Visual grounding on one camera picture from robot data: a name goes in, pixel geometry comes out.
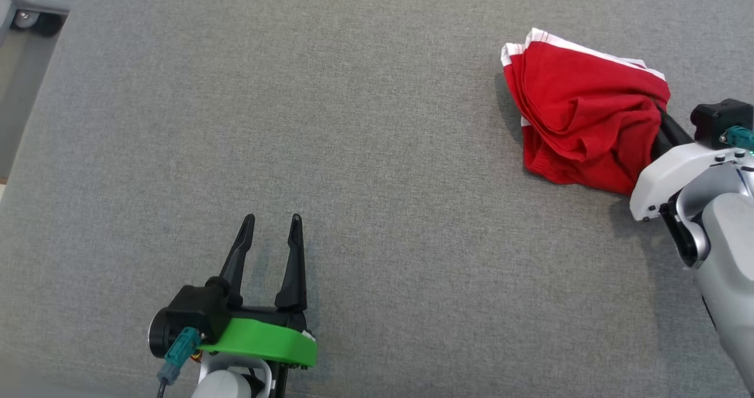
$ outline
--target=gray fabric surface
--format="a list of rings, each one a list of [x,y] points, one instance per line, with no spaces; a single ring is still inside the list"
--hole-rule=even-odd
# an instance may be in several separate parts
[[[754,0],[80,0],[0,203],[3,358],[153,396],[154,313],[256,214],[302,214],[296,396],[745,396],[692,273],[624,197],[522,169],[499,52],[537,26],[754,100]],[[196,365],[168,396],[190,396]]]

